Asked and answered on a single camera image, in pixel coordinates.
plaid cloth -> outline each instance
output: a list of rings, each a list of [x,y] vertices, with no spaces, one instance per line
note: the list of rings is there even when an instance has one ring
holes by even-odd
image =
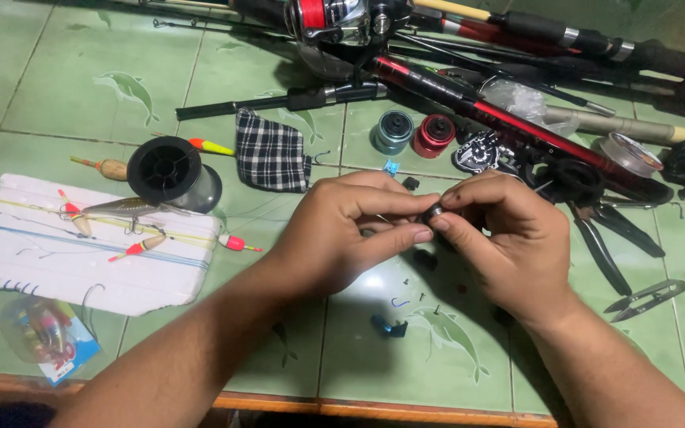
[[[304,193],[310,156],[298,130],[263,119],[252,109],[237,112],[237,169],[245,183],[277,192]]]

wooden table edge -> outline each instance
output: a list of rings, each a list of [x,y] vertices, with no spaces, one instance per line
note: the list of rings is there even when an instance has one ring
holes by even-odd
[[[45,378],[18,374],[0,374],[0,394],[75,394],[85,381],[68,379],[52,388]],[[328,416],[365,417],[409,422],[461,423],[474,425],[513,426],[519,428],[556,428],[549,415],[536,413],[478,411],[452,407],[412,404],[389,404],[371,401],[335,400],[329,398],[286,397],[271,394],[224,391],[214,407],[251,411],[316,413]]]

thread snips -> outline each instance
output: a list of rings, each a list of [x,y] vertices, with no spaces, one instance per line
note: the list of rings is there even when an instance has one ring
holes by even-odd
[[[632,242],[636,247],[641,248],[646,254],[649,254],[653,258],[664,257],[664,250],[662,250],[659,245],[655,244],[651,236],[636,227],[629,219],[626,219],[620,214],[614,206],[607,205],[601,201],[596,202],[592,206],[585,206],[583,208],[578,208],[576,204],[572,202],[568,202],[567,205],[572,210],[576,226],[583,235],[586,246],[591,252],[591,256],[594,257],[599,270],[601,270],[610,285],[620,295],[632,296],[633,290],[623,277],[620,269],[617,268],[614,260],[612,260],[610,252],[607,250],[604,240],[601,238],[601,234],[596,229],[596,226],[591,223],[591,220],[611,229],[618,235]]]
[[[668,279],[667,281],[662,281],[661,283],[655,284],[646,289],[642,289],[631,296],[623,297],[605,309],[604,313],[609,314],[611,312],[619,312],[614,318],[612,318],[610,323],[624,321],[637,315],[641,315],[649,309],[661,304],[662,302],[666,302],[667,300],[678,296],[684,291],[684,281],[680,281],[678,279]],[[637,302],[638,300],[650,296],[652,297],[652,300],[649,300],[648,302],[635,308],[630,307],[633,302]]]

hook package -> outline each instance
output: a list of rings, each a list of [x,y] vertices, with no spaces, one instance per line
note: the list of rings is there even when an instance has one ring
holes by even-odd
[[[51,298],[26,296],[9,302],[0,314],[0,330],[15,355],[38,364],[52,386],[100,351],[70,305]]]

plastic bag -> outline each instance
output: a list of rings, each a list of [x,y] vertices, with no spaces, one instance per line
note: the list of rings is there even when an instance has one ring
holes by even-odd
[[[480,93],[491,104],[565,138],[580,126],[580,120],[575,117],[566,122],[546,124],[543,121],[546,116],[543,94],[523,84],[498,79],[486,85]]]

